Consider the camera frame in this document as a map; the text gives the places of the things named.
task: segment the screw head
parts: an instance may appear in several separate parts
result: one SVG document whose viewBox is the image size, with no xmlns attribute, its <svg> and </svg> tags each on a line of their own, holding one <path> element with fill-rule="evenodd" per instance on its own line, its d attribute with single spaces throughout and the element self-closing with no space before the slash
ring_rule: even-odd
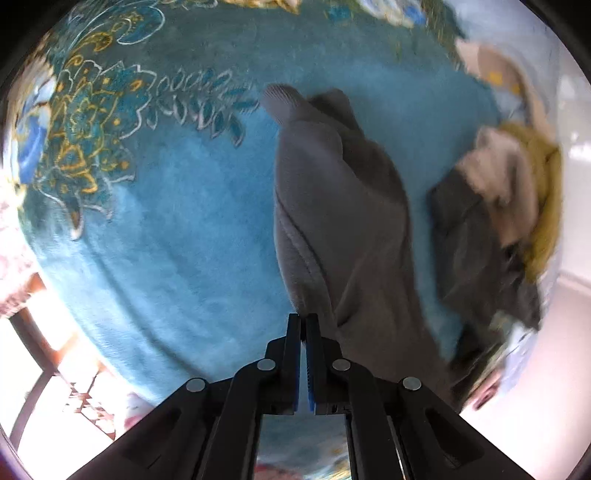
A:
<svg viewBox="0 0 591 480">
<path fill-rule="evenodd" d="M 333 362 L 333 368 L 339 372 L 346 372 L 349 368 L 351 368 L 351 362 L 345 360 L 344 358 L 339 358 Z"/>
<path fill-rule="evenodd" d="M 275 362 L 270 358 L 264 358 L 258 361 L 256 367 L 264 372 L 270 372 L 275 368 Z"/>
<path fill-rule="evenodd" d="M 203 378 L 192 378 L 187 382 L 185 388 L 190 392 L 201 392 L 205 389 L 205 380 Z"/>
<path fill-rule="evenodd" d="M 407 377 L 402 381 L 402 386 L 411 391 L 418 390 L 422 385 L 421 381 L 416 377 Z"/>
</svg>

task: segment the gray fabric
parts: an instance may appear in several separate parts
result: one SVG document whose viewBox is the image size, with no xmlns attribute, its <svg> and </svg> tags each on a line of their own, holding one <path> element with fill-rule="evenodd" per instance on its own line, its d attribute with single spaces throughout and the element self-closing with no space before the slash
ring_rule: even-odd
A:
<svg viewBox="0 0 591 480">
<path fill-rule="evenodd" d="M 407 198 L 339 90 L 307 102 L 272 85 L 262 105 L 282 126 L 275 245 L 290 299 L 317 313 L 345 357 L 390 381 L 419 377 L 448 401 L 443 360 L 414 288 Z"/>
</svg>

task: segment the blue rug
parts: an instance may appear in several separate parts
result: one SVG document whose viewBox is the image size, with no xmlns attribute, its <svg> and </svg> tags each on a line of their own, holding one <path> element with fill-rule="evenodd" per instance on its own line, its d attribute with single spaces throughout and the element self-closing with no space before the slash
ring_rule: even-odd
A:
<svg viewBox="0 0 591 480">
<path fill-rule="evenodd" d="M 21 225 L 43 279 L 150 402 L 188 377 L 229 377 L 284 335 L 277 127 L 257 101 L 268 83 L 343 90 L 392 158 L 423 312 L 453 354 L 461 324 L 437 300 L 426 193 L 498 110 L 431 32 L 335 5 L 308 1 L 293 15 L 215 0 L 87 1 L 47 42 L 51 119 L 30 120 L 44 143 Z"/>
</svg>

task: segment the dark gray garment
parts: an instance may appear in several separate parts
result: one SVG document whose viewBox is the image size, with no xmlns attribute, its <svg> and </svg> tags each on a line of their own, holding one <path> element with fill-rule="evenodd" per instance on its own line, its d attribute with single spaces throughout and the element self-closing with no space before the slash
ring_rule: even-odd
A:
<svg viewBox="0 0 591 480">
<path fill-rule="evenodd" d="M 450 400 L 443 360 L 414 288 L 407 198 L 392 161 L 357 125 L 345 94 L 306 101 L 268 87 L 282 126 L 275 164 L 275 246 L 300 314 L 380 378 L 420 378 Z"/>
<path fill-rule="evenodd" d="M 439 296 L 465 323 L 449 366 L 454 402 L 463 403 L 505 340 L 491 325 L 495 313 L 538 329 L 540 299 L 517 249 L 501 248 L 484 199 L 456 169 L 431 191 L 430 201 Z"/>
</svg>

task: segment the white floor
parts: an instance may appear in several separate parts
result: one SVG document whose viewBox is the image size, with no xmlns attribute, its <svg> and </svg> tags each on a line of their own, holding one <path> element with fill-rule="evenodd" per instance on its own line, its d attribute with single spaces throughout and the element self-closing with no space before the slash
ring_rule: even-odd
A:
<svg viewBox="0 0 591 480">
<path fill-rule="evenodd" d="M 591 86 L 566 49 L 560 63 L 564 276 L 519 384 L 463 413 L 537 480 L 566 479 L 591 442 Z"/>
</svg>

